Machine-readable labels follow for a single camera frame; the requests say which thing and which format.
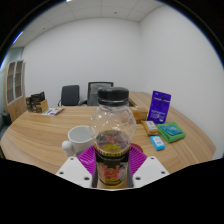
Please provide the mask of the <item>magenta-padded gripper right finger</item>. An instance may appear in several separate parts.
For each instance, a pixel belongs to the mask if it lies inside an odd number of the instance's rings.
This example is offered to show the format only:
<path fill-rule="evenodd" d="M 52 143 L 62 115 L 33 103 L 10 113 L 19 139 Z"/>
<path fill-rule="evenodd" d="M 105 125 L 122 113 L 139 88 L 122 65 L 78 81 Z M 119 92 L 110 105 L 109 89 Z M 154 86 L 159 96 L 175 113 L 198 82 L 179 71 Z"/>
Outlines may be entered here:
<path fill-rule="evenodd" d="M 168 174 L 169 172 L 155 156 L 147 157 L 136 147 L 130 147 L 127 173 L 129 188 L 143 187 Z"/>

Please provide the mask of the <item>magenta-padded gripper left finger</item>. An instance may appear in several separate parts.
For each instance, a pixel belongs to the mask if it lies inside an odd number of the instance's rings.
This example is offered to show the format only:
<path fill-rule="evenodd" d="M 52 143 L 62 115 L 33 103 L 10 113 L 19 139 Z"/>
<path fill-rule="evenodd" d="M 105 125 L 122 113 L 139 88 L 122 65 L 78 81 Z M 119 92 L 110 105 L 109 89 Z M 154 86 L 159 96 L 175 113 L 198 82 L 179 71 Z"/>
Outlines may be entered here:
<path fill-rule="evenodd" d="M 95 148 L 91 146 L 77 157 L 69 157 L 56 175 L 84 188 L 96 188 L 98 174 Z"/>

